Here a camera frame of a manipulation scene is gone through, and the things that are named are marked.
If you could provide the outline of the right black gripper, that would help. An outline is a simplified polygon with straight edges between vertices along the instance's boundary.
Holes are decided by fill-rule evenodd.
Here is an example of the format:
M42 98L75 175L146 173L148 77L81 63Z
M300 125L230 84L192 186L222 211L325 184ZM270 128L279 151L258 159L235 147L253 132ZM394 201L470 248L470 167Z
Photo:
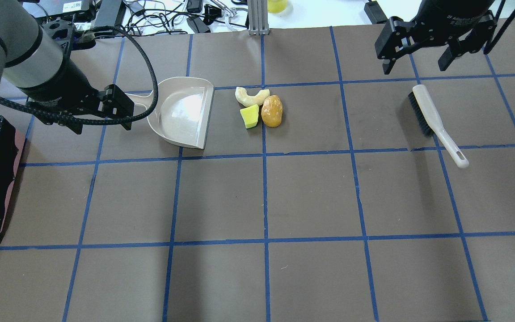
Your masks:
M382 60L382 69L389 75L401 57L416 51L415 41L447 41L450 36L460 37L470 32L463 40L450 39L447 48L438 59L438 67L444 72L459 57L466 53L485 55L495 46L495 27L481 22L489 15L493 0L423 0L416 16L411 21L390 17L384 24L375 43L377 58Z

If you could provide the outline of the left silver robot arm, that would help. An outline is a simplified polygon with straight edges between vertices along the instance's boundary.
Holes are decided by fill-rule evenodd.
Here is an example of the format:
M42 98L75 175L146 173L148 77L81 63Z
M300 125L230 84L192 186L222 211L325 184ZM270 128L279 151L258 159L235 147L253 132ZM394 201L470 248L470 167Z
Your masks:
M116 85L97 90L70 59L72 28L59 21L55 38L18 0L0 0L0 105L70 128L137 120L134 102Z

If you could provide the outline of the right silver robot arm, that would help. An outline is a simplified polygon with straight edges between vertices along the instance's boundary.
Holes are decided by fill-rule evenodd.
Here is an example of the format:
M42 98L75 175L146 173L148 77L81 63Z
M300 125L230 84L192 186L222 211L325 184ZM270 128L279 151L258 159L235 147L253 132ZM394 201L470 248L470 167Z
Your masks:
M392 16L375 42L376 56L388 75L395 62L422 48L445 47L438 59L440 71L466 53L488 55L515 19L515 8L498 23L505 1L497 12L492 0L423 0L410 21Z

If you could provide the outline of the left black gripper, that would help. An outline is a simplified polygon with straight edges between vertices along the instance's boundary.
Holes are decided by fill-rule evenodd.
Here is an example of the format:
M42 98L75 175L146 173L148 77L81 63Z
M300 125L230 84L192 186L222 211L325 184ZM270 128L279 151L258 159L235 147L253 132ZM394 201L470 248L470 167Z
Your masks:
M33 86L27 88L28 107L65 116L92 115L98 118L129 118L134 115L135 104L116 84L99 91L90 85ZM131 130L133 121L120 119L125 131Z

